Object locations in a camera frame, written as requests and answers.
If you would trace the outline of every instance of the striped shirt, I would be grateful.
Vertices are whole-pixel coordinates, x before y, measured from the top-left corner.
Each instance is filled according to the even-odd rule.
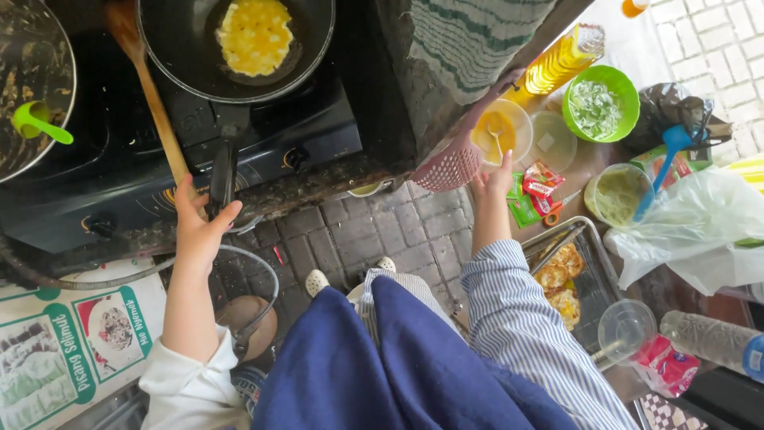
[[[546,389],[580,430],[638,428],[544,298],[517,241],[485,246],[462,269],[461,283],[473,350]]]

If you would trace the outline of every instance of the brick floor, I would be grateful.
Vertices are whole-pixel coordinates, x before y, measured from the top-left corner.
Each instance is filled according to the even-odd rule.
[[[407,182],[395,192],[347,197],[266,221],[244,235],[226,236],[224,243],[255,252],[278,275],[277,352],[288,328],[310,303],[303,282],[311,270],[321,269],[333,288],[347,293],[357,285],[358,273],[385,255],[398,272],[425,279],[447,313],[465,324],[467,301],[458,277],[470,258],[472,223],[464,189],[432,194]],[[266,269],[251,259],[221,252],[215,260],[210,294],[216,310],[240,295],[267,298],[272,288]]]
[[[650,7],[674,78],[716,102],[733,140],[714,161],[764,151],[764,0],[658,0]]]

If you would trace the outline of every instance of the white sleeve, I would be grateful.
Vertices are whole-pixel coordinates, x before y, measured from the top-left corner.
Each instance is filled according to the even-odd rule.
[[[518,242],[485,246],[462,269],[461,283],[474,350],[544,388],[580,430],[637,428],[528,273]]]
[[[150,396],[141,430],[249,430],[251,418],[231,384],[230,370],[238,362],[231,333],[218,326],[218,339],[218,350],[206,365],[168,350],[161,338],[154,343],[138,383]]]

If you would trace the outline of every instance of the black plastic bag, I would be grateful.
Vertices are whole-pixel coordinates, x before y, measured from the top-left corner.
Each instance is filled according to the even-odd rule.
[[[714,101],[691,96],[676,82],[658,83],[639,91],[639,102],[639,119],[631,133],[621,140],[638,154],[662,145],[663,132],[677,124],[682,124],[692,137],[694,145],[688,150],[709,148],[732,138],[732,125],[711,115]]]

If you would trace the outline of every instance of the white crocs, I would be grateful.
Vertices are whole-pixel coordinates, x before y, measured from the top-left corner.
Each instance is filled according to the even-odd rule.
[[[382,259],[377,262],[377,265],[380,266],[382,269],[395,272],[395,263],[393,262],[392,259],[390,259],[390,257],[382,257]]]
[[[308,277],[305,278],[305,289],[308,290],[310,297],[315,297],[321,290],[328,286],[329,280],[326,278],[326,275],[324,275],[324,272],[321,272],[318,269],[311,270]]]

